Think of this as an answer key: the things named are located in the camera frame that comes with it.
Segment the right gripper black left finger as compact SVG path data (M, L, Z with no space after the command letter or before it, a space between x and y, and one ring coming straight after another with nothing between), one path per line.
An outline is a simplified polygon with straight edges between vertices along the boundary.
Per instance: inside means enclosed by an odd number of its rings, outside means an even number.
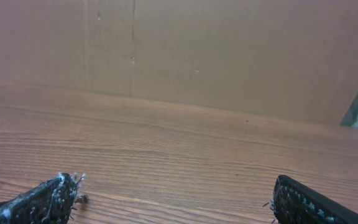
M67 224L85 175L59 173L12 200L0 202L0 224Z

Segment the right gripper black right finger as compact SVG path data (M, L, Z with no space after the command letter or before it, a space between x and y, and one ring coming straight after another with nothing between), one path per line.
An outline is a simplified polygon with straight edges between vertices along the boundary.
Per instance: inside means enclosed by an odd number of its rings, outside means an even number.
M270 209L281 224L358 224L358 213L287 175L277 177Z

